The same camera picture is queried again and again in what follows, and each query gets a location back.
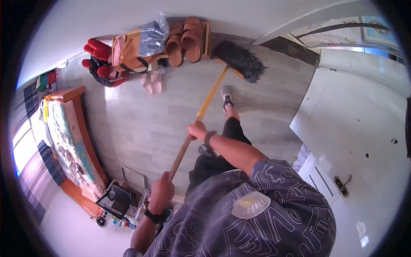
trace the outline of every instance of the plastic bag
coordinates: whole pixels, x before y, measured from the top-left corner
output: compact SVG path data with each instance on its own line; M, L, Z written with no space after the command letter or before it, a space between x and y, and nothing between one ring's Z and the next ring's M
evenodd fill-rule
M141 29L139 56L148 57L164 52L170 27L164 16L147 23Z

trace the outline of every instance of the hand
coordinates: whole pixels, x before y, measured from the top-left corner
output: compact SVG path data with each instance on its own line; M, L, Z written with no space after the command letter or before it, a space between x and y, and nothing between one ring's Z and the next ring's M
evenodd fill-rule
M174 185L169 183L169 172L163 173L151 188L151 201L148 210L154 215L160 215L174 196Z
M208 131L206 130L206 126L201 121L196 121L192 125L188 125L188 133L193 136L192 140L200 140L204 142L204 138L207 135Z

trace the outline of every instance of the man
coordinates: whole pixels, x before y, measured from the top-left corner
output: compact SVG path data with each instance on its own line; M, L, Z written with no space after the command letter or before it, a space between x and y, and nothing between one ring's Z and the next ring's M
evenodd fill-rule
M221 156L198 157L183 206L155 237L155 215L174 195L163 173L123 256L328 256L336 228L326 199L286 161L268 159L251 146L227 86L222 96L221 136L202 122L188 126L193 140Z

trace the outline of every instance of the orange bag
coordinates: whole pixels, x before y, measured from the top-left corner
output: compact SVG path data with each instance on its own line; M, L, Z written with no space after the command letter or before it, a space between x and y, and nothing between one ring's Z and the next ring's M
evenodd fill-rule
M126 41L121 50L119 65L115 67L118 72L146 73L148 65L154 60L157 61L158 54L144 58L139 57L140 32L141 30L136 30L125 34Z

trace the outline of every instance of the brown sandal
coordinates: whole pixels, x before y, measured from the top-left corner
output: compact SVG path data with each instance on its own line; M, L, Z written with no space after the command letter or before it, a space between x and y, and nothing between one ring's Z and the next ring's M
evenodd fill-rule
M185 20L184 34L181 38L181 47L186 50L187 60L196 63L201 57L203 46L203 25L194 17Z
M171 66L178 67L182 63L181 54L181 35L182 35L182 23L175 22L170 25L170 37L166 44L166 54L169 55L169 62Z

